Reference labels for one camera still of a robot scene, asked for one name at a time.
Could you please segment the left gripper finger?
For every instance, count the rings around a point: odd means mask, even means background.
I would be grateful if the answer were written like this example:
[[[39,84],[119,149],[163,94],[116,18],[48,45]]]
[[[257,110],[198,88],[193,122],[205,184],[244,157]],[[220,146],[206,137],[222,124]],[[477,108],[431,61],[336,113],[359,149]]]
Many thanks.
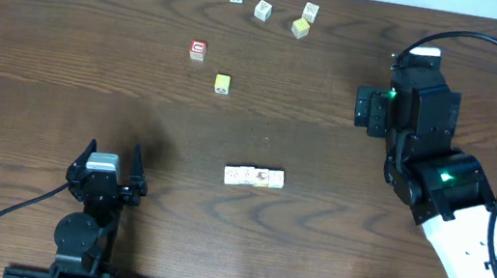
[[[76,157],[76,159],[68,167],[67,176],[69,178],[80,179],[85,172],[86,163],[88,162],[90,155],[92,153],[95,153],[96,151],[97,151],[97,140],[92,139],[91,142],[89,142],[86,149],[82,152],[82,154]]]
[[[132,165],[130,167],[129,178],[132,185],[143,187],[145,183],[145,171],[142,162],[141,145],[138,144],[134,148]]]

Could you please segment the green edged white block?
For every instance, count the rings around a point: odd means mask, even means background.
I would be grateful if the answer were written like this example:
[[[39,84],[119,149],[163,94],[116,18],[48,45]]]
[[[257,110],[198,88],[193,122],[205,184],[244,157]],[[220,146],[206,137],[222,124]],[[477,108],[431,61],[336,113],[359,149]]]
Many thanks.
[[[241,181],[241,170],[236,166],[226,166],[224,168],[223,182],[227,185],[239,185]]]

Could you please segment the white block brown picture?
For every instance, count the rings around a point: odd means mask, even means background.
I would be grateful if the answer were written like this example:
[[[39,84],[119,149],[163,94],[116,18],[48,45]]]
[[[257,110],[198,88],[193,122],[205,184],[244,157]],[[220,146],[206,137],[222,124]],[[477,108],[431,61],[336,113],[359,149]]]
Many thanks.
[[[256,187],[268,187],[269,186],[269,170],[268,169],[255,169],[255,173],[253,174],[253,184]]]

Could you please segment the teal edged white block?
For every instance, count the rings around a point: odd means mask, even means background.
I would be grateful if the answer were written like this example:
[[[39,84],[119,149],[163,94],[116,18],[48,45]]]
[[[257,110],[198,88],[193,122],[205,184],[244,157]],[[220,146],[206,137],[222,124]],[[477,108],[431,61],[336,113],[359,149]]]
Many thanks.
[[[278,170],[271,170],[268,172],[268,187],[280,189],[285,183],[285,172]]]

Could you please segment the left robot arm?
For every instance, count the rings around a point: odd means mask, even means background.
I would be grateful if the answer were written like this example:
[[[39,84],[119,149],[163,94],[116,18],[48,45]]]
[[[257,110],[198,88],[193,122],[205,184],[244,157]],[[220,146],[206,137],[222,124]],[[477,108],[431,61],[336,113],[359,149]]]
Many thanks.
[[[68,167],[68,190],[83,209],[63,217],[54,230],[50,278],[119,278],[109,262],[121,213],[148,194],[141,152],[136,146],[127,185],[118,183],[119,157],[100,153],[93,140]]]

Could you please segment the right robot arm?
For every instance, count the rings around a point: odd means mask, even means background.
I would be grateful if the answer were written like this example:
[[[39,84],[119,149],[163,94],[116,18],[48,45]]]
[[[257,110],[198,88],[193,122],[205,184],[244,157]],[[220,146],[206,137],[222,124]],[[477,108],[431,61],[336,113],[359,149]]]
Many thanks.
[[[386,141],[384,179],[448,278],[497,278],[497,200],[478,159],[452,145],[460,103],[437,70],[397,69],[388,90],[359,88],[354,122]]]

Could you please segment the yellow top soccer block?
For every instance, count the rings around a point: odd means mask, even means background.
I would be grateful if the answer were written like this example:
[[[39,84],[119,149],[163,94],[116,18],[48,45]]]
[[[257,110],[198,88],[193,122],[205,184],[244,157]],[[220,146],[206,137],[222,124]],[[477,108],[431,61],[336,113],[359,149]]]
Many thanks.
[[[214,81],[214,92],[220,95],[229,93],[231,77],[226,74],[219,73]]]

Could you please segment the red top block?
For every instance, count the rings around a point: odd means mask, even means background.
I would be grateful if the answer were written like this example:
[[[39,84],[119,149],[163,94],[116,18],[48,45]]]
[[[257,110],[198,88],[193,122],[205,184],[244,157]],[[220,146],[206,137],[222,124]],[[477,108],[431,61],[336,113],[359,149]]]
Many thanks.
[[[189,56],[192,60],[195,61],[204,61],[207,53],[207,43],[204,41],[194,40],[190,44],[189,48]]]

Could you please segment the yellow top far block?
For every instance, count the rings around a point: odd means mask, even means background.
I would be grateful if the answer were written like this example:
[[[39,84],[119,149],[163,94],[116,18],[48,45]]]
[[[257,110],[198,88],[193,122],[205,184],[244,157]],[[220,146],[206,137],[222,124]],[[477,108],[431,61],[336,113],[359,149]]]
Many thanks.
[[[305,18],[296,19],[291,25],[291,32],[297,39],[304,38],[308,35],[311,29],[311,24]]]

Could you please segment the white block number three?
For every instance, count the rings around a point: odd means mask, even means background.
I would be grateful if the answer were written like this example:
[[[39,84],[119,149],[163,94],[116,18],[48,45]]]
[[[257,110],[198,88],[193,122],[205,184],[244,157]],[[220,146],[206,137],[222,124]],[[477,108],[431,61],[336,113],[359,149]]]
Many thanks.
[[[260,21],[267,21],[272,15],[272,9],[273,6],[271,4],[269,4],[265,0],[261,0],[260,2],[258,2],[256,8],[254,9],[254,16]]]

